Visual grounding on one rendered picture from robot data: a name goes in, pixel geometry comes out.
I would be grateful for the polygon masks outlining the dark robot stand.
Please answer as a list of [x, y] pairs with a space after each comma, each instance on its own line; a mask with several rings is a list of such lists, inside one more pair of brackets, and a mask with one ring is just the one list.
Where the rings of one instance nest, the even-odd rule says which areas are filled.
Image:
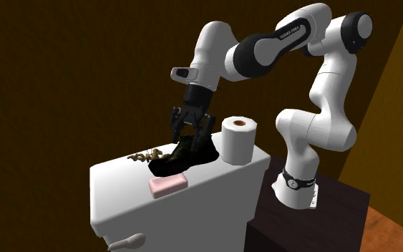
[[255, 218], [246, 228], [244, 252], [359, 252], [370, 194], [318, 174], [317, 207], [288, 208], [271, 188], [285, 162], [271, 158]]

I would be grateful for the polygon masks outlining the pink soap bar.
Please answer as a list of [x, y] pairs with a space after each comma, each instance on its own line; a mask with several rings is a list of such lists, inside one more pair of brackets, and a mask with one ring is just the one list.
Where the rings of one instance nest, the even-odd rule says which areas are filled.
[[168, 177], [153, 178], [148, 181], [154, 199], [178, 192], [188, 187], [188, 180], [183, 173]]

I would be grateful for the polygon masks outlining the black boot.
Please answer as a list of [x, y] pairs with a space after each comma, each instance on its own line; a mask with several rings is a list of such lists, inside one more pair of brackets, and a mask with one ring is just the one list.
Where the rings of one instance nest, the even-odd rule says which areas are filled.
[[155, 177], [168, 177], [188, 170], [192, 166], [211, 163], [218, 159], [219, 153], [209, 138], [196, 151], [192, 151], [193, 135], [183, 135], [169, 157], [149, 162], [150, 172]]

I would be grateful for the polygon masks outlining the brown twisted figure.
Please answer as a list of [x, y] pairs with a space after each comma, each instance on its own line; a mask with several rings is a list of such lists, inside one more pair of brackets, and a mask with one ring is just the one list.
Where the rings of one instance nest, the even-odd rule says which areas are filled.
[[170, 154], [165, 154], [161, 150], [157, 148], [153, 148], [150, 150], [146, 150], [146, 153], [135, 153], [132, 155], [128, 155], [127, 159], [131, 159], [133, 161], [140, 161], [140, 162], [147, 162], [149, 163], [152, 160], [158, 160], [158, 159], [163, 159], [163, 158], [168, 158], [170, 157]]

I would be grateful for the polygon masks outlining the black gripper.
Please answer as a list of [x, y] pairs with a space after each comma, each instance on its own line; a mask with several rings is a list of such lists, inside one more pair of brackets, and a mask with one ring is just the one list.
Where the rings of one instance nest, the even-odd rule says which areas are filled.
[[195, 143], [204, 143], [211, 136], [216, 117], [207, 114], [213, 91], [196, 84], [185, 88], [183, 107], [173, 107], [170, 113], [172, 143], [177, 143], [185, 124], [195, 125]]

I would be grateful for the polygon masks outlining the white toilet paper roll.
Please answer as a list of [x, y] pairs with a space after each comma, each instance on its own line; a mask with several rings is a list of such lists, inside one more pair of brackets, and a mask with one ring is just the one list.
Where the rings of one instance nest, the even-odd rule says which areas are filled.
[[246, 165], [252, 160], [257, 123], [251, 118], [232, 116], [222, 121], [220, 156], [231, 165]]

